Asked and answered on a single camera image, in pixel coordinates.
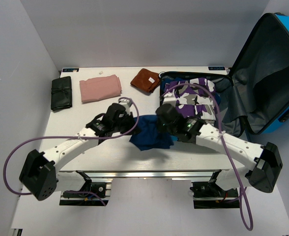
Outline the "small navy blue cloth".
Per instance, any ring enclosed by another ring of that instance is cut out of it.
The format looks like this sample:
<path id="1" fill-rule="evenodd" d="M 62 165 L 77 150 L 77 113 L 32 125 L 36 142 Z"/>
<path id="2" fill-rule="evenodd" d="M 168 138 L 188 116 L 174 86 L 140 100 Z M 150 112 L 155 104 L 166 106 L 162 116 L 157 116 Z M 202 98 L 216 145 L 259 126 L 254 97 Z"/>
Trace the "small navy blue cloth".
<path id="1" fill-rule="evenodd" d="M 141 132 L 132 135 L 129 142 L 140 151 L 154 148 L 170 149 L 174 145 L 171 135 L 159 132 L 157 121 L 157 115 L 140 116 L 137 127 L 141 129 Z"/>

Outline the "purple camouflage garment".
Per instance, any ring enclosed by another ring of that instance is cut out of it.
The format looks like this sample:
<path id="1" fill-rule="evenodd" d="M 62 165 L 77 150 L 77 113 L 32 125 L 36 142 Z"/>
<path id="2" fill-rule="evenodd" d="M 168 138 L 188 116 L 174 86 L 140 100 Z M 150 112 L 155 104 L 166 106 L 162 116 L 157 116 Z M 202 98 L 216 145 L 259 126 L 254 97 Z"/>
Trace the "purple camouflage garment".
<path id="1" fill-rule="evenodd" d="M 216 96 L 215 84 L 206 78 L 173 81 L 166 84 L 165 91 L 162 91 L 162 94 L 164 94 L 164 97 L 167 94 L 176 98 L 175 108 L 184 118 L 198 118 L 214 124 L 216 111 L 213 99 L 203 89 L 193 86 L 194 84 L 200 85 L 212 96 Z"/>

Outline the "pink cloth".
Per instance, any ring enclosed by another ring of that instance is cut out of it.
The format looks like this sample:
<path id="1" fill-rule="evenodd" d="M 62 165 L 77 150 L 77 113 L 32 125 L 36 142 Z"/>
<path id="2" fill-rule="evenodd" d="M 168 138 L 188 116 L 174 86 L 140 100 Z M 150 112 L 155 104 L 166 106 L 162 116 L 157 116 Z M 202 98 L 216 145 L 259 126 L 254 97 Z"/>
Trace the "pink cloth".
<path id="1" fill-rule="evenodd" d="M 81 80 L 79 83 L 82 103 L 113 98 L 122 93 L 120 79 L 117 75 Z"/>

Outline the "large navy blue garment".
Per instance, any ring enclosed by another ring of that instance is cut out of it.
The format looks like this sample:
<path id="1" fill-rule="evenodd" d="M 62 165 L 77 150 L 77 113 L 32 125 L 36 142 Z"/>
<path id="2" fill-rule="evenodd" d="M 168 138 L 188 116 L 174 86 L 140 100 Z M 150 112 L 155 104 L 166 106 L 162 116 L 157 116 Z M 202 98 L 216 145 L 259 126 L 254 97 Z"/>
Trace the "large navy blue garment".
<path id="1" fill-rule="evenodd" d="M 171 82 L 173 81 L 181 81 L 180 78 L 176 77 L 176 78 L 173 78 L 173 77 L 170 77 L 170 76 L 165 76 L 161 79 L 161 84 L 160 84 L 160 90 L 161 91 L 165 91 L 165 86 L 166 84 L 170 84 Z"/>

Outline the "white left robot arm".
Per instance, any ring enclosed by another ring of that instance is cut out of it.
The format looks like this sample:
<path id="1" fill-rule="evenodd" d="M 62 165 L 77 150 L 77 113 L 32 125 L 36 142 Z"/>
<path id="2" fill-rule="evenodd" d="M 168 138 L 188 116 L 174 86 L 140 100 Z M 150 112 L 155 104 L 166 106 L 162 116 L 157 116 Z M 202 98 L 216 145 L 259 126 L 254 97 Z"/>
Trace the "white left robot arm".
<path id="1" fill-rule="evenodd" d="M 97 115 L 74 137 L 43 152 L 31 151 L 19 176 L 20 182 L 39 201 L 62 191 L 80 196 L 91 195 L 91 178 L 83 171 L 62 172 L 61 169 L 85 151 L 105 140 L 117 139 L 139 131 L 139 119 L 130 111 L 135 103 L 123 97 Z"/>

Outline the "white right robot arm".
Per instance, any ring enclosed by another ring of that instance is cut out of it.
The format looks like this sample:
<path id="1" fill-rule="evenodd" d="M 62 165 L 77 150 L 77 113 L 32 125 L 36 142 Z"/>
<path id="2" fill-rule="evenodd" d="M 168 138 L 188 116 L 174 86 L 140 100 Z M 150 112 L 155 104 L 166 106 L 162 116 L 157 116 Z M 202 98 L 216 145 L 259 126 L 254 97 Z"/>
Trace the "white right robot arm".
<path id="1" fill-rule="evenodd" d="M 180 142 L 194 143 L 225 154 L 243 165 L 236 170 L 216 170 L 206 187 L 213 195 L 221 196 L 240 186 L 251 186 L 264 193 L 273 192 L 283 167 L 275 144 L 254 144 L 221 132 L 204 120 L 184 118 L 176 110 L 175 96 L 170 92 L 163 95 L 162 105 L 156 114 L 160 131 L 170 133 Z"/>

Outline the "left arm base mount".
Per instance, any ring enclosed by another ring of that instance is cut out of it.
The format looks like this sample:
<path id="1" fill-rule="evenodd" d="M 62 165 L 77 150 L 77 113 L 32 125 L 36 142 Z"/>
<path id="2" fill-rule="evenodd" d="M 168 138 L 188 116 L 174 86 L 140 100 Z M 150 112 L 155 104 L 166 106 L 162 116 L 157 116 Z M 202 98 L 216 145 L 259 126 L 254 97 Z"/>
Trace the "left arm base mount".
<path id="1" fill-rule="evenodd" d="M 112 182 L 110 180 L 92 179 L 80 190 L 63 191 L 60 206 L 105 207 L 111 196 Z"/>

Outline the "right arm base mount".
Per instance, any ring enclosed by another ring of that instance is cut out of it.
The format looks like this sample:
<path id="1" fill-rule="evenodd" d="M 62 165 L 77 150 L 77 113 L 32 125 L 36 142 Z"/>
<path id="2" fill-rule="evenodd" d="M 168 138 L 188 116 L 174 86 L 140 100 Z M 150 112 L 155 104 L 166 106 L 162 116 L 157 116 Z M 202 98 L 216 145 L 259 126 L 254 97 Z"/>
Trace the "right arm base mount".
<path id="1" fill-rule="evenodd" d="M 208 182 L 191 183 L 194 209 L 233 209 L 239 208 L 237 189 L 219 190 L 208 185 Z"/>

